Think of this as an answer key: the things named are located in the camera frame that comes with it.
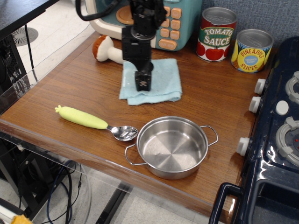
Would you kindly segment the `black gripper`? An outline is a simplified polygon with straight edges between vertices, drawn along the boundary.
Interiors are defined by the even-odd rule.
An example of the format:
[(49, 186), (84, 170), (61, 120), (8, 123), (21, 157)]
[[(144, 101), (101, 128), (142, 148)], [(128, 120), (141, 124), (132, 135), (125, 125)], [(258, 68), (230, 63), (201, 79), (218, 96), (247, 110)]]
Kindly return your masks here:
[(136, 68), (135, 85), (137, 91), (150, 91), (151, 72), (151, 39), (134, 31), (133, 26), (122, 29), (122, 56), (125, 61), (131, 62)]

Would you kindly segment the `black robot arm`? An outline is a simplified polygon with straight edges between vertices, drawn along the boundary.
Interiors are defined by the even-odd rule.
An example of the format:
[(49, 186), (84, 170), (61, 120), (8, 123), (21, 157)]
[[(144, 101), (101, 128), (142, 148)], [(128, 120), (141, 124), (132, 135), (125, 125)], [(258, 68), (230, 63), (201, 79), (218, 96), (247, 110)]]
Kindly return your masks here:
[(131, 0), (134, 24), (122, 29), (122, 56), (137, 71), (134, 74), (137, 91), (150, 91), (152, 70), (151, 40), (166, 19), (162, 0)]

